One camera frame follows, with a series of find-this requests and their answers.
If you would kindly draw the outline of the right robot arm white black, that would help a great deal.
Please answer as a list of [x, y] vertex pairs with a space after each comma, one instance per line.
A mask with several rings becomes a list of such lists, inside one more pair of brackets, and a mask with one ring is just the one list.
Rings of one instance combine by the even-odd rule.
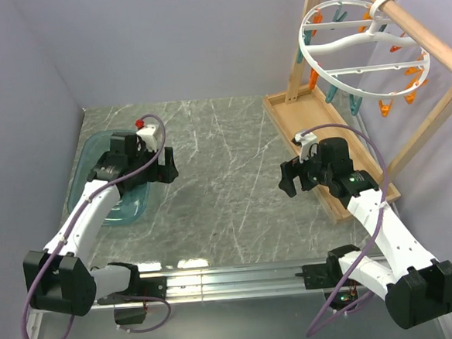
[[378, 184], [366, 171], [356, 170], [348, 143], [333, 137], [308, 143], [302, 156], [280, 166], [279, 187], [296, 195], [294, 179], [308, 191], [324, 186], [336, 197], [382, 251], [387, 265], [370, 259], [354, 245], [327, 255], [327, 279], [343, 286], [349, 279], [383, 298], [391, 318], [402, 329], [452, 312], [452, 263], [426, 250], [382, 200]]

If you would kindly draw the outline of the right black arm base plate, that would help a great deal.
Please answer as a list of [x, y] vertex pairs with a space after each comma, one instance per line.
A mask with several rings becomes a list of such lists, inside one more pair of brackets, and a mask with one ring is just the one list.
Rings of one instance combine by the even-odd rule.
[[305, 290], [333, 288], [336, 285], [326, 263], [302, 265], [295, 277], [302, 279]]

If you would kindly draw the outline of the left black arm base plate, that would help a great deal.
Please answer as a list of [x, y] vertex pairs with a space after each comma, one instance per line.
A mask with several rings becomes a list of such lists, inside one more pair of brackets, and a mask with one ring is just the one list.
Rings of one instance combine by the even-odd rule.
[[154, 297], [165, 299], [167, 292], [167, 278], [165, 276], [146, 277], [141, 279], [137, 289], [134, 289], [130, 294], [117, 293], [114, 295], [103, 297], [97, 300], [98, 305], [115, 304], [132, 302], [137, 296], [140, 297]]

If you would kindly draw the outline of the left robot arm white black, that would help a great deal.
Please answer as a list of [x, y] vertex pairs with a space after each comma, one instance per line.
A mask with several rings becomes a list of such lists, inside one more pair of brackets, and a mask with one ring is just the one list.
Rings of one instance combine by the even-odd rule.
[[41, 252], [31, 251], [24, 259], [28, 304], [33, 309], [81, 317], [95, 300], [111, 294], [126, 302], [142, 295], [136, 265], [112, 262], [90, 271], [87, 257], [113, 207], [149, 183], [172, 183], [177, 178], [173, 150], [164, 143], [158, 125], [113, 133], [108, 151], [89, 172], [63, 227]]

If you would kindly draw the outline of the white round clip hanger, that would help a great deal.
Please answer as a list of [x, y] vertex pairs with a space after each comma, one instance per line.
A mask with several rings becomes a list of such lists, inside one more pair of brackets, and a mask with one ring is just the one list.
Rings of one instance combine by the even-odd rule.
[[[423, 86], [430, 72], [431, 57], [428, 51], [420, 47], [419, 58], [414, 61], [384, 63], [383, 65], [347, 67], [339, 69], [325, 70], [317, 58], [319, 56], [327, 56], [337, 53], [338, 51], [348, 49], [350, 47], [361, 46], [372, 43], [384, 43], [391, 47], [397, 46], [401, 49], [405, 47], [417, 47], [418, 42], [407, 34], [396, 36], [386, 32], [382, 27], [392, 26], [393, 20], [380, 11], [381, 5], [385, 3], [395, 2], [396, 0], [375, 0], [373, 2], [365, 2], [362, 0], [330, 0], [314, 6], [305, 16], [300, 25], [298, 33], [299, 50], [303, 59], [312, 67], [312, 70], [327, 81], [330, 85], [338, 90], [342, 90], [352, 96], [359, 98], [370, 98], [383, 101], [385, 99], [393, 100], [396, 98], [404, 98]], [[345, 6], [354, 6], [367, 10], [368, 18], [344, 21], [343, 19], [334, 22], [319, 22], [315, 20], [317, 13], [329, 7], [337, 7], [342, 10]], [[361, 32], [352, 33], [349, 36], [342, 37], [332, 42], [313, 45], [311, 43], [314, 31], [327, 31], [336, 29], [363, 28]], [[417, 76], [413, 82], [402, 91], [391, 92], [370, 92], [363, 89], [353, 87], [343, 82], [344, 76], [372, 74], [374, 72], [395, 71], [414, 69]]]

